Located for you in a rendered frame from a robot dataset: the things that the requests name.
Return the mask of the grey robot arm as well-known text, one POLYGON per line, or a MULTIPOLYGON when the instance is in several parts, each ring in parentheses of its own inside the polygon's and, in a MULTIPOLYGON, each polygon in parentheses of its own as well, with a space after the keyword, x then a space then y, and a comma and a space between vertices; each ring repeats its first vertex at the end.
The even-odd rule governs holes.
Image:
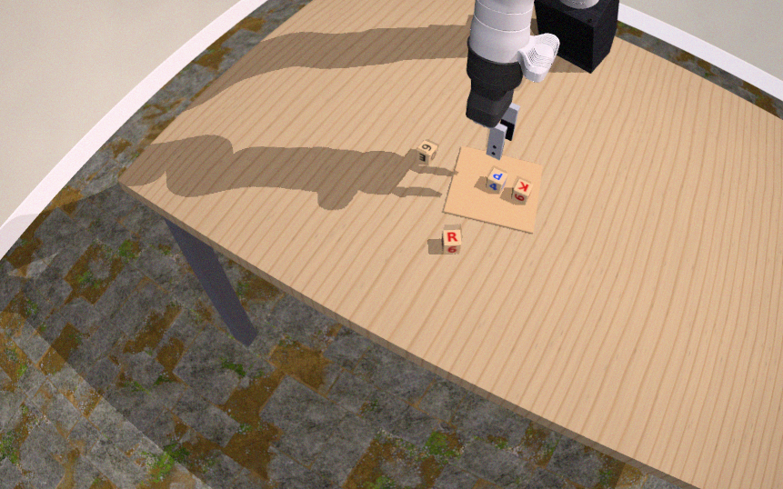
MULTIPOLYGON (((595 5, 599 0, 560 0, 563 4, 584 9, 595 5)), ((529 26, 534 0, 476 0, 475 16, 485 25, 505 30, 517 31, 529 26)))

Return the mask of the tan square mat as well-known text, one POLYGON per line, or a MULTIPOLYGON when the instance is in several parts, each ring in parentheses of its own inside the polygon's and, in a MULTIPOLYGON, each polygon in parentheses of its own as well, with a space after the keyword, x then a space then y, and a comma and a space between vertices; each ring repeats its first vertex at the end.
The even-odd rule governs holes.
POLYGON ((444 213, 533 234, 543 165, 486 153, 462 145, 444 213), (500 194, 486 188, 493 168, 508 174, 500 194), (511 199, 518 179, 533 185, 525 205, 511 199))

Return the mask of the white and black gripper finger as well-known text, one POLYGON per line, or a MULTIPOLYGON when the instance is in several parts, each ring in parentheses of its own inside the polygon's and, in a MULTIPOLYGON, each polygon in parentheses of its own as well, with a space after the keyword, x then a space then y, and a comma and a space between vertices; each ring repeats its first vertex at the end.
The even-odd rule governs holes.
POLYGON ((518 111, 520 109, 519 105, 516 105, 514 103, 511 103, 503 117, 501 118, 500 124, 507 126, 507 132, 505 139, 512 141, 516 123, 517 123, 517 115, 518 111))
MULTIPOLYGON (((482 125, 475 121, 473 122, 482 125)), ((485 125, 482 126, 490 129, 488 143, 487 143, 487 155, 494 157, 497 160, 500 160, 503 153, 507 126, 502 125, 500 123, 498 123, 496 127, 487 127, 485 125)))

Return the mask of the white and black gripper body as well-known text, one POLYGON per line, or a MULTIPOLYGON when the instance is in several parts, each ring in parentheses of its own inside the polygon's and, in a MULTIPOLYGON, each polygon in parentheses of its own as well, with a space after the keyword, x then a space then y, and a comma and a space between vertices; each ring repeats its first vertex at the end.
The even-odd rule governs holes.
POLYGON ((536 83, 544 80, 557 55, 559 39, 552 34, 530 35, 530 24, 517 31, 499 30, 480 22, 474 12, 467 48, 471 90, 466 117, 496 127, 523 75, 536 83))

